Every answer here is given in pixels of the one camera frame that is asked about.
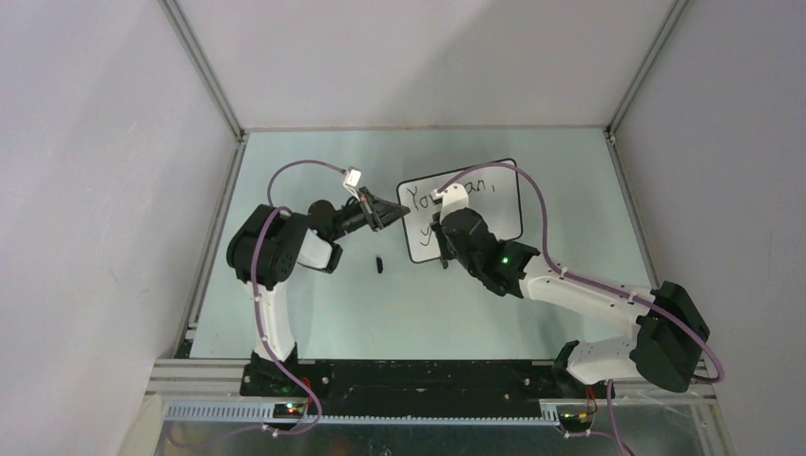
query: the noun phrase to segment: black border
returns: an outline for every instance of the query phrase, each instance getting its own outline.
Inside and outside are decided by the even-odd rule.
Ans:
[[[499,159],[499,160],[493,160],[493,161],[485,161],[485,162],[512,162],[513,166],[518,165],[518,161],[516,161],[512,157]],[[409,183],[409,182],[414,182],[414,181],[421,181],[423,179],[429,179],[429,178],[435,178],[437,176],[442,176],[444,174],[459,173],[459,172],[464,171],[464,170],[466,170],[466,169],[468,169],[468,168],[470,168],[472,166],[475,166],[475,164],[471,164],[471,165],[465,166],[463,168],[454,169],[452,171],[443,171],[441,173],[430,174],[428,176],[421,176],[421,177],[416,178],[416,179],[403,180],[402,182],[400,182],[394,188],[394,193],[397,195],[397,203],[401,204],[401,205],[405,205],[405,204],[403,204],[403,201],[400,199],[400,186],[403,185],[404,183]],[[508,238],[508,239],[502,239],[502,240],[515,240],[515,239],[521,238],[521,236],[524,235],[524,210],[523,210],[523,206],[521,205],[521,181],[520,181],[520,175],[518,173],[515,173],[515,190],[518,193],[518,219],[520,220],[521,230],[518,233],[518,236],[511,237],[511,238]],[[409,248],[410,243],[409,243],[409,233],[406,230],[406,218],[404,217],[401,221],[403,222],[403,236],[406,237],[406,254],[409,256],[409,260],[414,264],[423,264],[423,263],[428,263],[428,262],[435,261],[435,260],[439,259],[439,257],[437,257],[437,258],[432,258],[432,259],[426,259],[425,261],[414,261],[414,258],[412,258],[412,249]]]

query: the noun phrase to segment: white table surface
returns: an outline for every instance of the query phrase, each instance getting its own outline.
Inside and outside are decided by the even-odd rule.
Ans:
[[[361,184],[397,201],[401,181],[512,157],[547,201],[552,258],[572,271],[648,286],[605,138],[596,128],[292,131],[252,133],[224,224],[191,357],[246,358],[255,342],[252,301],[225,259],[241,224],[266,202],[287,162],[318,159],[363,172]],[[540,246],[540,207],[521,179],[524,243]],[[305,212],[342,204],[341,176],[316,165],[287,170],[275,203]],[[300,357],[353,359],[551,359],[569,341],[615,335],[597,321],[540,301],[488,292],[455,262],[413,264],[402,224],[341,239],[332,275],[297,267],[289,279]],[[383,258],[379,275],[375,257]]]

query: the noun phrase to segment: wall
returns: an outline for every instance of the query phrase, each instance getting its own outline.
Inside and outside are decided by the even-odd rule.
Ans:
[[[672,0],[181,1],[247,127],[605,125]]]
[[[662,274],[725,363],[741,455],[806,447],[804,49],[802,2],[693,2],[617,133]]]
[[[0,11],[0,454],[115,454],[233,141],[158,2]]]

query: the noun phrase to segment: white board with black border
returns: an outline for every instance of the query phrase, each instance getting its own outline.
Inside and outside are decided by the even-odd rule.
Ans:
[[[513,159],[497,162],[516,165]],[[431,190],[438,188],[463,169],[467,168],[404,180],[397,185],[398,201],[411,209],[403,218],[403,230],[412,262],[422,263],[439,258],[439,246],[431,230],[433,214],[439,211],[439,205],[431,199]],[[503,240],[521,236],[523,217],[517,173],[493,166],[472,172],[458,183],[464,185],[468,191],[470,209],[484,218],[491,233]]]

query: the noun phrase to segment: floor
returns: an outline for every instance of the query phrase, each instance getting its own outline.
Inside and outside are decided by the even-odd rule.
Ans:
[[[229,239],[266,202],[266,185],[287,162],[317,159],[363,172],[361,183],[397,201],[402,181],[479,162],[513,158],[546,197],[551,256],[572,271],[648,286],[632,224],[602,130],[501,128],[252,133],[201,307],[191,357],[246,358],[255,342],[250,297],[224,253]],[[315,200],[349,195],[341,177],[313,165],[276,181],[275,203],[304,212]],[[523,235],[539,246],[543,221],[520,180]],[[289,279],[292,331],[303,358],[551,359],[568,340],[600,340],[608,327],[540,301],[498,297],[458,264],[412,263],[401,223],[339,241],[332,275],[296,268]],[[375,257],[382,257],[379,275]]]

